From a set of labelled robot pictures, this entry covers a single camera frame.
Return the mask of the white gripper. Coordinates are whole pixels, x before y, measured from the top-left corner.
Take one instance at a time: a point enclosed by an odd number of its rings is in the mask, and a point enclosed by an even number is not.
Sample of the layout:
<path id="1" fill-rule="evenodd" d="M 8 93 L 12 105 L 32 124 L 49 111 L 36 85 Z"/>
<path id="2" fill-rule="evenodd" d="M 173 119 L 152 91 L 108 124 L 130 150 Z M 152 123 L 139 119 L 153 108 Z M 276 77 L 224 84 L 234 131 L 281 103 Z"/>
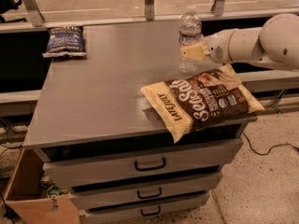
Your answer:
<path id="1" fill-rule="evenodd" d="M 229 53 L 230 38 L 232 30 L 222 30 L 213 35 L 206 36 L 206 44 L 196 43 L 180 48 L 180 55 L 185 59 L 203 61 L 209 57 L 215 63 L 230 63 L 232 61 Z"/>

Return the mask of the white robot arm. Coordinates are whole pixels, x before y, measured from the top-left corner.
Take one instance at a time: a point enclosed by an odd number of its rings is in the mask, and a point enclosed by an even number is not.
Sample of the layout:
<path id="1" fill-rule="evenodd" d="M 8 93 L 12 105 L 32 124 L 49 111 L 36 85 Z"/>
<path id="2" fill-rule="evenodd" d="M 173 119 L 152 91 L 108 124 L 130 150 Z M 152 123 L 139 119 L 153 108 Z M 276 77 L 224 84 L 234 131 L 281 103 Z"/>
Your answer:
<path id="1" fill-rule="evenodd" d="M 248 63 L 272 70 L 299 70 L 299 17 L 278 14 L 262 27 L 226 29 L 180 48 L 183 58 Z"/>

